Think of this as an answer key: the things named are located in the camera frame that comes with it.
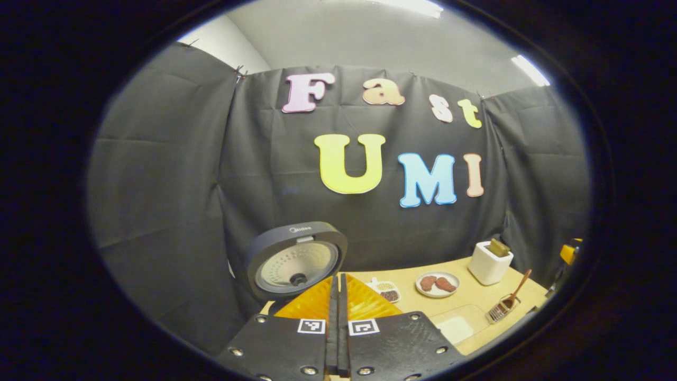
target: wooden table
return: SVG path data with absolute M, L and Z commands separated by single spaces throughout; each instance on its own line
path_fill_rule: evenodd
M 376 277 L 379 281 L 393 282 L 399 289 L 401 296 L 400 301 L 395 303 L 395 305 L 403 313 L 421 311 L 430 318 L 469 304 L 478 306 L 486 313 L 496 305 L 502 296 L 511 294 L 517 288 L 523 274 L 513 268 L 509 268 L 500 282 L 485 286 L 478 282 L 468 270 L 470 259 L 471 257 L 467 257 L 429 266 L 402 268 L 399 270 L 348 272 L 348 274 L 364 283 L 371 282 L 373 277 Z M 428 271 L 446 271 L 456 275 L 460 280 L 460 287 L 456 293 L 447 298 L 435 299 L 422 295 L 416 289 L 414 282 L 416 282 L 416 278 L 419 275 Z M 512 327 L 533 307 L 540 307 L 546 301 L 546 292 L 547 290 L 541 285 L 528 279 L 519 291 L 518 297 L 521 303 L 514 311 L 498 323 L 488 325 L 480 332 L 454 346 L 463 355 L 469 355 L 476 351 Z M 267 313 L 270 304 L 271 302 L 266 304 L 261 313 Z

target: midea logo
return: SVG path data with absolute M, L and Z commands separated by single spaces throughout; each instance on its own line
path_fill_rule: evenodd
M 289 228 L 289 231 L 292 232 L 292 233 L 296 233 L 296 232 L 299 232 L 299 231 L 310 230 L 310 229 L 311 229 L 310 226 L 306 226 L 306 227 L 303 227 L 303 228 Z

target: blue letter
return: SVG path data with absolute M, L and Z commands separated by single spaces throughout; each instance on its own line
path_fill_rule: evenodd
M 416 186 L 421 191 L 423 200 L 429 204 L 433 200 L 435 189 L 438 189 L 435 202 L 440 205 L 456 202 L 454 194 L 454 157 L 438 155 L 433 165 L 433 171 L 428 168 L 418 153 L 403 153 L 397 160 L 404 166 L 404 198 L 399 200 L 402 207 L 416 207 L 421 200 L 416 195 Z

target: foam letter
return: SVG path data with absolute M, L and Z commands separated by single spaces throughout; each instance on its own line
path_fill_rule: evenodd
M 482 161 L 482 157 L 477 153 L 469 153 L 463 155 L 463 160 L 468 163 L 468 178 L 470 179 L 467 191 L 468 197 L 479 197 L 484 194 L 482 178 L 479 175 L 479 162 Z
M 320 177 L 324 185 L 336 193 L 366 193 L 378 185 L 383 174 L 380 147 L 385 138 L 376 134 L 357 137 L 364 145 L 367 170 L 360 177 L 345 173 L 345 146 L 350 142 L 346 135 L 321 135 L 315 138 L 320 148 Z
M 289 101 L 282 106 L 283 113 L 302 113 L 315 110 L 315 103 L 310 102 L 309 95 L 313 94 L 316 100 L 324 96 L 324 83 L 334 83 L 336 79 L 332 73 L 296 74 L 287 77 L 289 85 Z
M 404 97 L 399 93 L 397 84 L 390 79 L 375 78 L 363 84 L 364 93 L 362 99 L 368 104 L 392 104 L 404 103 Z
M 446 99 L 433 94 L 428 97 L 428 100 L 433 105 L 433 114 L 435 114 L 436 118 L 447 123 L 451 123 L 454 120 L 452 112 L 448 109 L 449 102 Z
M 397 160 L 404 166 L 404 198 L 399 200 L 402 207 L 416 207 L 421 204 L 416 194 L 417 186 L 426 204 L 432 202 L 435 189 L 437 189 L 435 197 L 437 204 L 456 202 L 452 173 L 453 156 L 438 155 L 431 172 L 428 172 L 428 168 L 418 153 L 403 153 L 397 157 Z
M 475 113 L 479 112 L 479 110 L 477 110 L 477 107 L 470 103 L 469 99 L 459 100 L 458 106 L 461 106 L 463 109 L 463 116 L 471 127 L 482 127 L 482 122 L 475 118 Z

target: ceiling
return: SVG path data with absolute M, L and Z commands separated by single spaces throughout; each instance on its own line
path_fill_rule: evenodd
M 448 9 L 435 19 L 366 0 L 259 0 L 227 16 L 272 69 L 412 71 L 482 96 L 534 86 L 510 61 L 519 52 Z

